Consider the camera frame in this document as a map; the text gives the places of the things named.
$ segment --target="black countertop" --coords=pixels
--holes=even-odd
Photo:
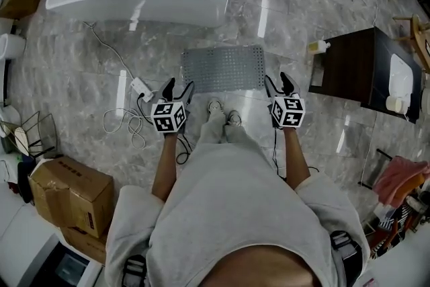
[[[390,82],[391,56],[398,55],[413,72],[413,92],[411,94],[411,105],[406,117],[410,122],[415,123],[419,118],[421,103],[421,67],[414,61],[411,53],[406,52],[398,42],[393,41],[380,29],[374,28],[374,75],[372,92],[368,104],[361,103],[364,108],[384,112],[393,116],[404,118],[403,114],[391,112],[386,108],[386,99],[390,95],[388,90]]]

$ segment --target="pink cloth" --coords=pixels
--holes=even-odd
[[[415,163],[402,157],[394,157],[373,187],[379,196],[379,202],[398,208],[403,200],[394,200],[397,190],[410,178],[422,173],[425,179],[430,177],[430,164],[426,161]]]

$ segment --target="skin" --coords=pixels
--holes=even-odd
[[[310,177],[300,142],[293,128],[284,128],[287,184],[295,190]],[[153,195],[166,201],[176,182],[177,135],[166,137],[155,175]],[[320,286],[302,258],[288,250],[256,245],[223,257],[205,277],[203,287],[308,287]]]

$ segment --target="white shoe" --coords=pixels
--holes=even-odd
[[[208,103],[208,111],[209,114],[213,114],[216,112],[222,112],[224,113],[223,110],[223,105],[221,103],[221,101],[219,100],[219,98],[213,97],[210,99],[209,103]]]
[[[239,112],[232,110],[228,115],[227,123],[231,126],[242,126],[242,118]]]

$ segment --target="forearm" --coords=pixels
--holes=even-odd
[[[176,140],[177,134],[166,136],[154,178],[152,194],[164,202],[176,182]]]
[[[284,128],[287,184],[294,190],[310,177],[308,164],[303,157],[297,133],[293,128]]]

